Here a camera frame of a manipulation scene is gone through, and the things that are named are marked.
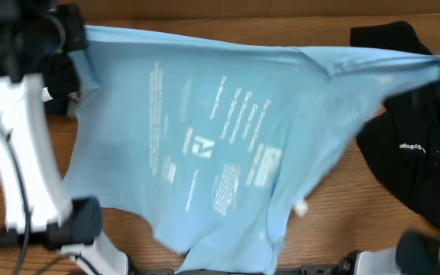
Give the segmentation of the light blue t-shirt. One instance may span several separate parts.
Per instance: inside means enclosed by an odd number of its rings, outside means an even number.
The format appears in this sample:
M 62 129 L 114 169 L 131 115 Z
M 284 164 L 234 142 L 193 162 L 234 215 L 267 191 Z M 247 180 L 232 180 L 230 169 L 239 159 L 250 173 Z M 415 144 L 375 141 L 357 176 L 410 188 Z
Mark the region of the light blue t-shirt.
M 182 270 L 272 274 L 287 222 L 384 99 L 440 55 L 87 26 L 63 184 L 145 218 Z

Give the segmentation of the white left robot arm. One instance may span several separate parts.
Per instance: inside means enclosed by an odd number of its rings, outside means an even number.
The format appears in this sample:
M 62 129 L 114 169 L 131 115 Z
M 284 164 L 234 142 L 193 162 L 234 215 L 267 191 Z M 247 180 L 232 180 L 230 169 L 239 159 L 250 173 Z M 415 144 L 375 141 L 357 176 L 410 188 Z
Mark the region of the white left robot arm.
M 87 274 L 134 274 L 102 229 L 99 201 L 66 193 L 50 144 L 44 100 L 79 88 L 69 53 L 87 47 L 76 5 L 0 1 L 0 248 L 36 244 Z

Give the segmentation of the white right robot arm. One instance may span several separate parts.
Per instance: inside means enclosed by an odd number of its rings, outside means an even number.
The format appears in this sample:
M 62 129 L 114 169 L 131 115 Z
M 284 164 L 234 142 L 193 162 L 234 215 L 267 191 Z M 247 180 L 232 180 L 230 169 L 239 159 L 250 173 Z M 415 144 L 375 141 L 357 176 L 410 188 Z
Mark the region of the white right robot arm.
M 440 230 L 440 81 L 389 99 L 357 136 L 371 172 Z M 330 274 L 440 274 L 440 241 L 406 232 L 396 249 L 353 251 Z

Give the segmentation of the black folded shirt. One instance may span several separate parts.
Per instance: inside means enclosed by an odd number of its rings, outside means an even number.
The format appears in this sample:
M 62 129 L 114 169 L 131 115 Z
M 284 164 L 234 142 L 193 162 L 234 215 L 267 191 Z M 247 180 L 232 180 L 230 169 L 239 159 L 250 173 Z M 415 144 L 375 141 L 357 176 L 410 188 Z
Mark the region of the black folded shirt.
M 68 115 L 70 94 L 78 92 L 80 80 L 71 58 L 65 53 L 55 53 L 42 59 L 39 72 L 44 79 L 42 101 L 50 115 Z

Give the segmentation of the black polo shirt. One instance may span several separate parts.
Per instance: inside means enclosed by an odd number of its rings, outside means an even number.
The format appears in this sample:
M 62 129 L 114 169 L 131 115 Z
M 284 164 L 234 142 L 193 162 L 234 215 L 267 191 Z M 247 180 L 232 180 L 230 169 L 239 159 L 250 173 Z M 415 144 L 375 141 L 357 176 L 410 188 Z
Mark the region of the black polo shirt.
M 373 175 L 440 230 L 440 81 L 388 98 L 357 145 Z

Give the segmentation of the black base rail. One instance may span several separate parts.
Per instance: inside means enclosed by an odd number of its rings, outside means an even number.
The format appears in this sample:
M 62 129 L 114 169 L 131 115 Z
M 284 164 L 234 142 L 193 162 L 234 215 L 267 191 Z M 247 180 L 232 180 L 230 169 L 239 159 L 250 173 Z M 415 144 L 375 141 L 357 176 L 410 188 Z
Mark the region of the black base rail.
M 303 265 L 297 268 L 284 268 L 275 271 L 274 275 L 336 275 L 335 265 Z M 214 270 L 190 270 L 176 273 L 172 269 L 132 270 L 134 275 L 265 275 L 264 273 L 222 272 Z

